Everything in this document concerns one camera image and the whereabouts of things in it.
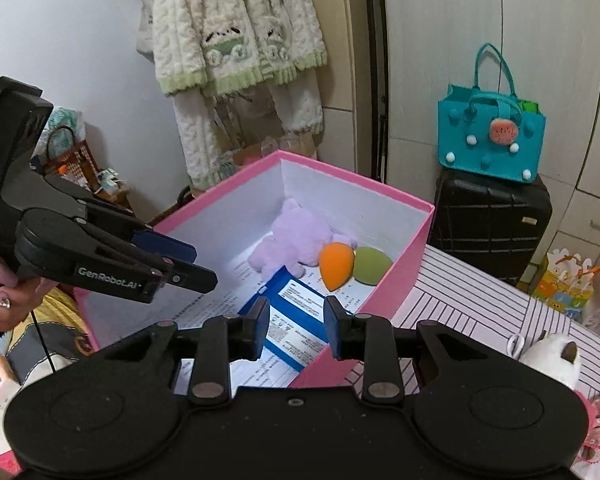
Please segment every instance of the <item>blue booklet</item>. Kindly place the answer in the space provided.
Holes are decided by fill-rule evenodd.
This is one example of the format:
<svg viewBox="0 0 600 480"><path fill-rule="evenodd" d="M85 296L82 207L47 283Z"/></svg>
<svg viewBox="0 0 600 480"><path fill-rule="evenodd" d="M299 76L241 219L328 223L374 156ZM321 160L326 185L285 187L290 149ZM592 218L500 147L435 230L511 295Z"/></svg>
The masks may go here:
<svg viewBox="0 0 600 480"><path fill-rule="evenodd" d="M242 307L240 314L246 314L261 297L271 305L264 346L301 371L328 345L322 320L324 296L282 267Z"/></svg>

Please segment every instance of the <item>table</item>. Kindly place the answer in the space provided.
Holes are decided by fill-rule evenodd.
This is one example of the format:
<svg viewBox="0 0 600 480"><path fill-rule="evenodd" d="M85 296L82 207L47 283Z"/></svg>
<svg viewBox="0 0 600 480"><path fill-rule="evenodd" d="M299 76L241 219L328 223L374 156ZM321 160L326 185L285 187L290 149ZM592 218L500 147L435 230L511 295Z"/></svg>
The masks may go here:
<svg viewBox="0 0 600 480"><path fill-rule="evenodd" d="M425 249L418 281L392 324L414 328L421 319L435 319L500 352L505 352L508 338L515 333L525 337L525 350L542 330L568 334L582 356L576 389L589 399L600 393L600 336L524 292L430 246ZM416 393L411 359L402 359L400 367L405 393ZM358 363L346 379L346 384L352 384L358 393L363 370L364 365Z"/></svg>

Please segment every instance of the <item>white plush toy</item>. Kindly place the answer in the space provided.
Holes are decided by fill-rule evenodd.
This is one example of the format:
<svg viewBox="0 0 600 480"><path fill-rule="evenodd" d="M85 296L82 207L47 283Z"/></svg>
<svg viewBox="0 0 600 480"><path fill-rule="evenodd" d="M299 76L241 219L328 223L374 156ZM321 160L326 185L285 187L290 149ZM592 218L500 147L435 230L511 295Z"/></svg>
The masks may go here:
<svg viewBox="0 0 600 480"><path fill-rule="evenodd" d="M580 376L580 350L569 336L542 332L520 362L574 390Z"/></svg>

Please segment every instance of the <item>cabinet handle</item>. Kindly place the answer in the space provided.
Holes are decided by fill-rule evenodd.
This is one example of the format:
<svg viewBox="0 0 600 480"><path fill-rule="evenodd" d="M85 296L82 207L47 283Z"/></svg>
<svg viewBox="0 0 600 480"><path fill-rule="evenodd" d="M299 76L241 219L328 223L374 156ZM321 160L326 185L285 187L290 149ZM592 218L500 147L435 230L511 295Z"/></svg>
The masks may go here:
<svg viewBox="0 0 600 480"><path fill-rule="evenodd" d="M589 227L595 229L596 231L600 231L600 224L598 222L594 222L593 220L589 220Z"/></svg>

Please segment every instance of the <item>hanging clothes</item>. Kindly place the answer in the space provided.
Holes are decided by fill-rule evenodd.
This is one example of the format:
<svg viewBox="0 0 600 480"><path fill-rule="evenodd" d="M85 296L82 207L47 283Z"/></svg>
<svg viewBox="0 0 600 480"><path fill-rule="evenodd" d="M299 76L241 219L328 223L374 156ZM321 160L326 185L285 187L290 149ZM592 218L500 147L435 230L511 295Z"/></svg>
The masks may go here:
<svg viewBox="0 0 600 480"><path fill-rule="evenodd" d="M219 180L212 96L266 83L285 131L321 131L313 69L327 53L311 0L154 0L153 35L156 78L174 96L195 187Z"/></svg>

